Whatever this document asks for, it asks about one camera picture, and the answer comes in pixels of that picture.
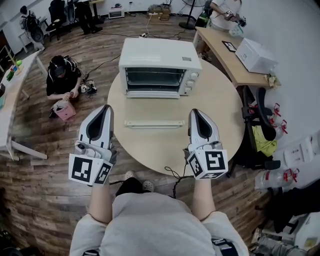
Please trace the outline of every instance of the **wooden desk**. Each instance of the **wooden desk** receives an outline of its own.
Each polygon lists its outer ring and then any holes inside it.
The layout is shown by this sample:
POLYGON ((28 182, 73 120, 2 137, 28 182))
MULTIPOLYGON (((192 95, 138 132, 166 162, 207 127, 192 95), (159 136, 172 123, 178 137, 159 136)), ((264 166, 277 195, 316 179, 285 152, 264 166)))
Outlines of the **wooden desk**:
POLYGON ((235 87, 269 87, 269 84, 265 80, 263 74, 248 72, 236 54, 229 51, 222 43, 222 41, 227 41, 232 43, 237 48, 242 41, 241 38, 232 37, 227 32, 222 32, 211 28, 196 27, 196 33, 193 39, 194 47, 197 46, 199 37, 206 42, 211 51, 221 62, 235 87))
MULTIPOLYGON (((122 147, 138 162, 159 173, 172 175, 168 166, 183 175, 183 149, 190 143, 188 117, 192 109, 207 114, 217 125, 222 146, 230 160, 237 152, 245 132, 242 101, 230 80, 215 66, 201 60, 202 72, 189 96, 180 99, 127 98, 120 75, 114 79, 107 103, 114 111, 114 135, 122 147), (176 129, 132 129, 125 121, 183 120, 176 129)), ((193 175, 187 165, 186 175, 193 175)))
POLYGON ((36 62, 37 66, 39 67, 45 78, 47 78, 48 75, 44 65, 38 57, 38 54, 39 51, 31 54, 29 57, 26 57, 22 60, 23 70, 19 75, 14 75, 10 81, 7 81, 6 77, 9 73, 9 70, 7 70, 1 81, 1 83, 5 85, 5 101, 4 106, 0 109, 0 155, 11 158, 12 160, 19 160, 19 157, 14 156, 12 148, 27 153, 29 155, 35 156, 37 158, 48 158, 46 154, 37 152, 33 149, 23 146, 11 139, 11 132, 13 130, 13 120, 15 118, 16 106, 20 93, 22 92, 27 98, 29 98, 29 96, 22 89, 22 87, 33 63, 36 62))

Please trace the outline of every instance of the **white wall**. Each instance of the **white wall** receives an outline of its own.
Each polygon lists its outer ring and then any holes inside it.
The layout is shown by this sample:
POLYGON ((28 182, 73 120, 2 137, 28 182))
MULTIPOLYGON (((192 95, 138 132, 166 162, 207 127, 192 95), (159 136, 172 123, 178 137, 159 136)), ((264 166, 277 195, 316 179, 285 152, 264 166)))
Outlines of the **white wall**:
MULTIPOLYGON (((282 86, 268 90, 265 102, 270 108, 279 103, 288 123, 281 149, 320 129, 320 9, 313 0, 243 0, 240 13, 245 37, 264 44, 279 62, 282 86)), ((299 169, 298 186, 319 179, 320 156, 299 169)))
MULTIPOLYGON (((52 0, 3 0, 0 3, 0 30, 3 29, 5 37, 15 54, 19 52, 23 47, 22 43, 18 39, 18 36, 23 33, 19 25, 19 20, 21 17, 20 8, 23 5, 26 5, 28 10, 32 10, 37 17, 46 17, 48 19, 47 23, 50 24, 51 18, 49 13, 49 6, 51 1, 52 0)), ((163 0, 106 0, 102 3, 98 3, 96 6, 98 14, 103 16, 107 15, 109 13, 109 9, 116 3, 121 4, 125 11, 130 10, 135 12, 147 11, 148 7, 151 4, 161 4, 163 2, 163 0)), ((173 0, 171 3, 171 12, 178 13, 184 6, 185 4, 182 0, 173 0)), ((182 11, 184 14, 189 14, 190 6, 185 6, 182 11)), ((195 7, 192 11, 192 15, 195 18, 198 18, 201 11, 201 7, 195 7)), ((28 40, 26 36, 22 36, 22 39, 25 44, 30 43, 30 40, 28 40)))

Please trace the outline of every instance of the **person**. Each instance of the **person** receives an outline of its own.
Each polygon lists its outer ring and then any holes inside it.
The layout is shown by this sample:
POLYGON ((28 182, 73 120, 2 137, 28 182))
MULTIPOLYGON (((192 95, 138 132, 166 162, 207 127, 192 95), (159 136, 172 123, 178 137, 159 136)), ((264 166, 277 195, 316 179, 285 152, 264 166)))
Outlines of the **person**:
POLYGON ((81 91, 82 72, 69 56, 54 56, 48 67, 46 95, 49 100, 77 98, 81 91))
POLYGON ((227 215, 216 211, 210 179, 195 181, 191 212, 182 201, 155 193, 151 181, 141 184, 132 171, 124 178, 113 203, 108 180, 92 187, 70 256, 249 255, 227 215))
MULTIPOLYGON (((31 40, 31 42, 33 43, 33 46, 34 46, 34 49, 37 51, 37 50, 40 50, 40 51, 44 51, 46 48, 44 47, 43 43, 41 42, 36 42, 33 40, 33 38, 31 37, 31 34, 30 32, 27 32, 26 31, 26 28, 25 28, 25 21, 26 21, 26 16, 28 16, 28 10, 27 10, 27 7, 24 5, 21 7, 20 9, 20 13, 23 14, 20 18, 20 21, 19 21, 19 24, 20 24, 20 27, 21 29, 23 29, 26 34, 27 34, 27 37, 31 40)), ((30 15, 34 16, 35 18, 36 15, 33 11, 30 11, 30 15)))
MULTIPOLYGON (((241 19, 239 16, 241 6, 242 0, 212 0, 210 4, 212 14, 206 27, 223 32, 229 31, 234 22, 241 19), (227 11, 232 12, 234 16, 229 18, 227 11)), ((211 62, 212 59, 208 56, 209 50, 209 46, 203 41, 198 53, 199 58, 207 59, 211 62)))
POLYGON ((90 32, 97 33, 102 30, 102 27, 95 26, 88 0, 79 0, 75 4, 75 8, 75 13, 78 15, 80 27, 82 28, 84 35, 87 35, 90 32))

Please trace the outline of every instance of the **wooden floor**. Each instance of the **wooden floor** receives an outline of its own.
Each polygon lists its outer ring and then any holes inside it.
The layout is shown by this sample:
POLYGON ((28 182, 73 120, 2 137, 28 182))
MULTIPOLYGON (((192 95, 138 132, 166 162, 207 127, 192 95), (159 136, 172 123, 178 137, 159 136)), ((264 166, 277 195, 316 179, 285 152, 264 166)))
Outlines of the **wooden floor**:
MULTIPOLYGON (((185 17, 172 17, 170 21, 150 21, 151 35, 170 37, 181 31, 178 23, 185 17)), ((143 15, 106 20, 101 33, 139 35, 146 33, 147 19, 143 15)), ((181 40, 192 41, 194 31, 181 33, 181 40)), ((46 50, 40 59, 47 67, 54 55, 70 55, 77 59, 84 73, 111 60, 121 53, 126 37, 120 35, 89 34, 84 36, 79 27, 63 35, 60 41, 45 42, 46 50)), ((32 68, 23 88, 30 95, 18 102, 13 137, 25 146, 46 153, 41 160, 17 152, 20 161, 0 156, 0 187, 6 189, 5 203, 11 209, 6 220, 9 231, 21 246, 34 245, 46 255, 68 255, 72 234, 77 221, 86 214, 91 189, 68 180, 69 153, 73 152, 80 123, 95 108, 107 102, 112 81, 118 73, 118 61, 105 63, 90 74, 98 93, 91 98, 80 96, 74 104, 77 114, 71 120, 49 119, 50 107, 46 96, 46 81, 39 69, 32 68)), ((116 141, 119 151, 117 164, 110 181, 123 180, 128 170, 135 171, 141 180, 152 180, 156 192, 172 195, 176 179, 156 173, 134 160, 116 141)), ((254 190, 257 173, 238 168, 234 177, 212 181, 213 195, 218 210, 225 212, 246 243, 252 230, 261 222, 261 213, 254 210, 263 205, 268 196, 254 190)), ((182 180, 177 186, 177 198, 191 204, 193 179, 182 180)), ((115 193, 119 185, 112 186, 115 193)))

